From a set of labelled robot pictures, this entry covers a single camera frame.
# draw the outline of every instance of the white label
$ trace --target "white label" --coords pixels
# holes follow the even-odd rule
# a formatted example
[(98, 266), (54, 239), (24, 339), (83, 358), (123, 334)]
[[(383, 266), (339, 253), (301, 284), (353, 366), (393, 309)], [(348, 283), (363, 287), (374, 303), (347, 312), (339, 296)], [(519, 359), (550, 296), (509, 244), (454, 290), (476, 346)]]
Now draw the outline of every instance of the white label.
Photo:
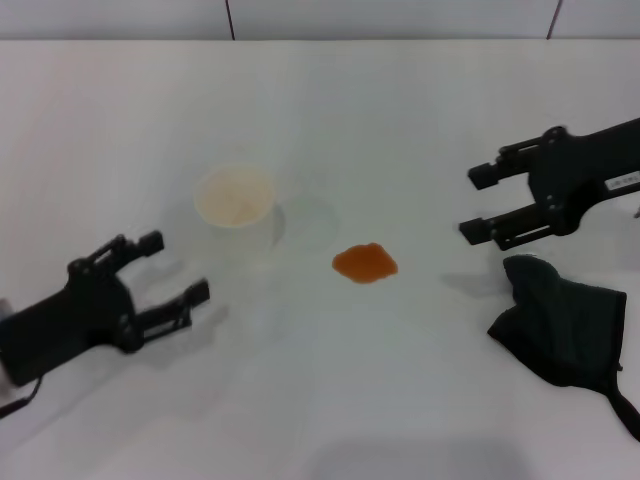
[(620, 175), (616, 178), (610, 178), (604, 182), (609, 190), (617, 190), (618, 188), (628, 187), (634, 183), (640, 183), (640, 172), (631, 172), (626, 175)]

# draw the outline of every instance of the black cable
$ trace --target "black cable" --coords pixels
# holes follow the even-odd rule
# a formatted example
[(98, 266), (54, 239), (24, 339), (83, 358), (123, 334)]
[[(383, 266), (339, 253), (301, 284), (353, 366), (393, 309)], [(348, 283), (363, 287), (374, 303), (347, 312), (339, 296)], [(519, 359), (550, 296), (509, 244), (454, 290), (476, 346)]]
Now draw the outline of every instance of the black cable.
[(28, 397), (21, 398), (19, 400), (16, 400), (15, 402), (11, 402), (0, 407), (0, 420), (29, 405), (31, 401), (36, 398), (38, 390), (40, 390), (40, 385), (42, 385), (42, 378), (43, 377), (38, 378), (38, 380), (36, 381), (36, 386), (33, 388)]

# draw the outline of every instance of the white paper cup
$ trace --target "white paper cup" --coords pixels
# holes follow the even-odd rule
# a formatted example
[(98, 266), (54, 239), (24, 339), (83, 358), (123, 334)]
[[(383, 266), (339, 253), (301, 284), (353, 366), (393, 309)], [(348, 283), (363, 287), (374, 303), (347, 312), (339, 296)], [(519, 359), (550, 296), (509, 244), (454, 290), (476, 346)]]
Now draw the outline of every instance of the white paper cup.
[(196, 210), (209, 225), (241, 228), (258, 223), (275, 203), (271, 176), (250, 163), (231, 163), (214, 168), (196, 185)]

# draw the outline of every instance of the black cloth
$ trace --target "black cloth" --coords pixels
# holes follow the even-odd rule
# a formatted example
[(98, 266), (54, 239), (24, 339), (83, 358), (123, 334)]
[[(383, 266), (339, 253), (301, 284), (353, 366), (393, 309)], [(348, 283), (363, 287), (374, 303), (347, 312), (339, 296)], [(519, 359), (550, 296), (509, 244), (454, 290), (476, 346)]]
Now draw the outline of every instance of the black cloth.
[(547, 382), (606, 396), (640, 441), (640, 414), (617, 382), (627, 294), (564, 280), (530, 255), (509, 257), (504, 268), (516, 306), (498, 317), (489, 335)]

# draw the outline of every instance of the orange liquid spill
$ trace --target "orange liquid spill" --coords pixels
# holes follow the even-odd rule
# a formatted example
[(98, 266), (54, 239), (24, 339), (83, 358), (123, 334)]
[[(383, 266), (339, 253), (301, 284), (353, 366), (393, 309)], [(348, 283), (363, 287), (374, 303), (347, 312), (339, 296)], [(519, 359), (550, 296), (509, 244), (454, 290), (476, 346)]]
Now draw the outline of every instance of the orange liquid spill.
[(331, 265), (355, 283), (373, 283), (398, 273), (396, 262), (377, 243), (351, 247), (336, 255)]

